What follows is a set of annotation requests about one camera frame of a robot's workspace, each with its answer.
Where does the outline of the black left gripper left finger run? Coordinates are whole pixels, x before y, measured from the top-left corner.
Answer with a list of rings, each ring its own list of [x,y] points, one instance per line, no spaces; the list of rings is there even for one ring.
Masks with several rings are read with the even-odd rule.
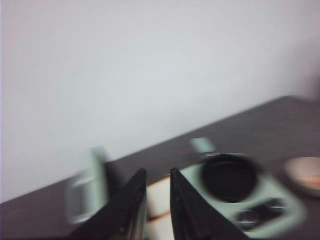
[[[139,169],[115,196],[76,228],[70,240],[142,240],[146,222],[147,171]]]

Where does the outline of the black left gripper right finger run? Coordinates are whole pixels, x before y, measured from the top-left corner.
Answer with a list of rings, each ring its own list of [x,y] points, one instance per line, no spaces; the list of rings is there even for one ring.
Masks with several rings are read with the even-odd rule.
[[[196,191],[177,169],[170,171],[170,215],[176,240],[248,240]]]

